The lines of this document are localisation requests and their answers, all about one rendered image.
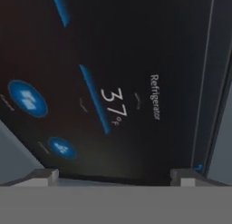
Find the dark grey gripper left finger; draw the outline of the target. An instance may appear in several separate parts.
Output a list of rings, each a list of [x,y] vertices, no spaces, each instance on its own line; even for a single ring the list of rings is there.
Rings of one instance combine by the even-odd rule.
[[[3,187],[52,187],[59,178],[57,169],[36,169],[28,175],[3,183]]]

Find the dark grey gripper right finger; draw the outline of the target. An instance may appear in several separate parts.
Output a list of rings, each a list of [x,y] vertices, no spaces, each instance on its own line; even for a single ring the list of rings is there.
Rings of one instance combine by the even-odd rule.
[[[176,187],[227,186],[225,183],[208,179],[192,169],[173,169],[170,171],[170,177],[170,185]]]

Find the grey fridge door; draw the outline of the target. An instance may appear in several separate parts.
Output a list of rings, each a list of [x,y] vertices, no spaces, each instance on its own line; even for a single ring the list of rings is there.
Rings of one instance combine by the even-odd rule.
[[[208,176],[232,185],[232,61]]]

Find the grey freezer door with display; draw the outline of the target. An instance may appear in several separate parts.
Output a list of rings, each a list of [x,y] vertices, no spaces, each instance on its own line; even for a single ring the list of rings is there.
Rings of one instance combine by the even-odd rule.
[[[0,122],[64,179],[208,171],[232,0],[0,0]]]

